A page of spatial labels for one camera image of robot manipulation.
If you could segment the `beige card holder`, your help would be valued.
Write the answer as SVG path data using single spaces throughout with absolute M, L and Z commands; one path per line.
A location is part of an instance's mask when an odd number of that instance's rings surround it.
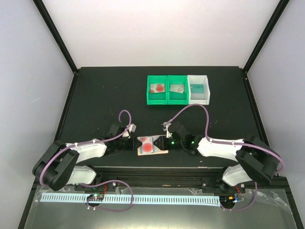
M 154 135 L 154 136 L 146 136 L 146 137 L 151 137 L 152 138 L 152 143 L 154 142 L 154 140 L 156 140 L 156 138 L 158 137 L 158 135 Z M 158 155 L 158 154 L 168 154 L 169 151 L 161 151 L 161 152 L 156 152 L 153 150 L 152 153 L 147 153 L 147 154 L 143 154 L 142 153 L 142 147 L 137 150 L 137 155 L 138 156 L 149 156 L 149 155 Z

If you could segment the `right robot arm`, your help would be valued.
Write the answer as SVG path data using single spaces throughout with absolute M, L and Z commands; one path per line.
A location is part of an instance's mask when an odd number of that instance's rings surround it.
M 223 169 L 217 179 L 217 188 L 228 192 L 234 186 L 254 181 L 269 185 L 283 163 L 281 157 L 255 136 L 225 140 L 191 134 L 179 122 L 166 128 L 153 144 L 160 150 L 184 150 L 192 156 L 217 157 L 237 162 Z

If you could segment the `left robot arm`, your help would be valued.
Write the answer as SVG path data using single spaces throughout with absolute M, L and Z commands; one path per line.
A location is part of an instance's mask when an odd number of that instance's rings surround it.
M 79 166 L 79 163 L 89 159 L 110 156 L 116 151 L 131 151 L 142 144 L 134 137 L 135 124 L 128 128 L 114 123 L 105 136 L 110 141 L 93 139 L 82 143 L 63 143 L 54 141 L 32 169 L 32 174 L 44 186 L 53 191 L 62 189 L 65 185 L 85 184 L 91 190 L 102 186 L 102 178 L 92 165 Z

